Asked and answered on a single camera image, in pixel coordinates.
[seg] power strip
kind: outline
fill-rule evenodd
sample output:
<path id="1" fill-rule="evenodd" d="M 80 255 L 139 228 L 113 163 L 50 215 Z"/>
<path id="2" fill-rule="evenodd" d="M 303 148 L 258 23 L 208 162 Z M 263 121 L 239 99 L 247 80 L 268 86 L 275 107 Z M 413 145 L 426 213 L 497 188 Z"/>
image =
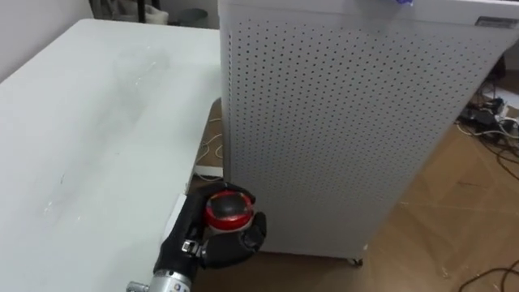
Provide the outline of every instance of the power strip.
<path id="1" fill-rule="evenodd" d="M 223 178 L 224 177 L 224 168 L 218 166 L 203 166 L 203 165 L 195 165 L 195 174 L 210 177 L 210 178 Z"/>

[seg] white cable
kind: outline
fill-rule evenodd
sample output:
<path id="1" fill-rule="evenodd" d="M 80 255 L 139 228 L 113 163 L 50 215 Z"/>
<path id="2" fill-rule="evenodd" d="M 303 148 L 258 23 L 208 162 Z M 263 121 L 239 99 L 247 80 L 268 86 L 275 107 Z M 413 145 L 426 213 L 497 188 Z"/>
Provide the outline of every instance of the white cable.
<path id="1" fill-rule="evenodd" d="M 210 119 L 208 122 L 218 122 L 218 121 L 221 121 L 221 118 L 213 118 L 213 119 Z M 209 141 L 205 142 L 205 141 L 202 141 L 202 144 L 201 146 L 202 147 L 205 147 L 205 151 L 204 153 L 202 153 L 202 155 L 200 155 L 200 157 L 198 157 L 196 159 L 196 164 L 198 164 L 202 158 L 206 157 L 208 154 L 209 154 L 209 151 L 210 151 L 210 146 L 209 144 L 211 142 L 213 142 L 216 138 L 219 138 L 221 137 L 221 134 L 218 134 L 218 135 L 215 135 L 213 136 Z M 214 152 L 215 153 L 215 156 L 218 157 L 218 158 L 222 158 L 219 154 L 218 154 L 218 150 L 221 149 L 222 145 L 218 146 L 217 150 Z M 203 181 L 205 182 L 216 182 L 216 181 L 219 181 L 221 180 L 221 178 L 206 178 L 204 177 L 203 175 L 200 175 L 200 174 L 197 174 L 195 173 L 197 177 L 199 177 L 200 179 L 202 179 Z"/>
<path id="2" fill-rule="evenodd" d="M 218 154 L 218 151 L 220 151 L 220 149 L 222 149 L 222 147 L 223 147 L 223 145 L 218 146 L 217 150 L 215 150 L 215 152 L 214 152 L 214 155 L 220 159 L 224 159 L 224 157 L 222 155 Z"/>
<path id="3" fill-rule="evenodd" d="M 498 126 L 500 127 L 500 129 L 503 131 L 503 133 L 501 133 L 501 134 L 506 135 L 507 137 L 512 138 L 512 139 L 519 139 L 519 136 L 510 135 L 510 134 L 509 134 L 509 133 L 508 133 L 508 132 L 503 128 L 503 126 L 501 126 L 501 123 L 500 123 L 500 122 L 498 122 L 497 125 L 498 125 Z"/>
<path id="4" fill-rule="evenodd" d="M 484 131 L 484 132 L 480 132 L 480 133 L 470 133 L 468 131 L 465 131 L 465 130 L 461 129 L 459 123 L 456 126 L 457 126 L 457 129 L 461 133 L 463 133 L 465 135 L 480 136 L 480 135 L 485 135 L 485 134 L 501 134 L 501 135 L 505 135 L 505 136 L 507 136 L 509 138 L 512 138 L 512 139 L 519 139 L 519 137 L 514 136 L 514 135 L 510 135 L 509 133 L 507 133 L 501 125 L 500 125 L 500 128 L 501 128 L 502 131 Z"/>

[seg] white wall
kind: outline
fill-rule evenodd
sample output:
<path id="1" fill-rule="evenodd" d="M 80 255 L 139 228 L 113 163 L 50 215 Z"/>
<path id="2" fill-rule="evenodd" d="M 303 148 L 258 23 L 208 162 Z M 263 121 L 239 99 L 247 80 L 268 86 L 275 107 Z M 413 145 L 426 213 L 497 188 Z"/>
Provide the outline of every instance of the white wall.
<path id="1" fill-rule="evenodd" d="M 88 0 L 0 0 L 0 82 L 79 19 Z"/>

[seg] silver metal part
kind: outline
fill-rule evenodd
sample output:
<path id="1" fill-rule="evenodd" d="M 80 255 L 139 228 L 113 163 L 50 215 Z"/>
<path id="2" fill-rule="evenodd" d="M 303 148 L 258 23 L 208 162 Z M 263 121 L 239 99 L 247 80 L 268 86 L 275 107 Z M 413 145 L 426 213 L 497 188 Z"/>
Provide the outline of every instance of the silver metal part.
<path id="1" fill-rule="evenodd" d="M 186 276 L 172 271 L 158 271 L 153 276 L 148 292 L 189 292 L 191 281 Z"/>
<path id="2" fill-rule="evenodd" d="M 128 283 L 127 292 L 148 292 L 149 286 L 131 281 Z"/>
<path id="3" fill-rule="evenodd" d="M 172 272 L 161 270 L 153 275 L 149 286 L 131 281 L 128 283 L 127 292 L 190 292 L 191 280 L 188 277 Z"/>
<path id="4" fill-rule="evenodd" d="M 182 251 L 192 255 L 196 255 L 198 253 L 199 246 L 200 245 L 196 241 L 187 239 L 182 245 Z"/>

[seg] white perforated panel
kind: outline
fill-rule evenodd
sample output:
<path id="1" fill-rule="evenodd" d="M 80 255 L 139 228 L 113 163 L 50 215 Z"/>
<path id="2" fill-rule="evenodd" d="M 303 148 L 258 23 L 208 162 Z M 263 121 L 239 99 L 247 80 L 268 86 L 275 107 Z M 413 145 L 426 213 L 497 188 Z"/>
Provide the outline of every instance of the white perforated panel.
<path id="1" fill-rule="evenodd" d="M 222 20 L 225 171 L 268 214 L 266 251 L 361 256 L 511 42 L 464 26 L 335 23 Z"/>

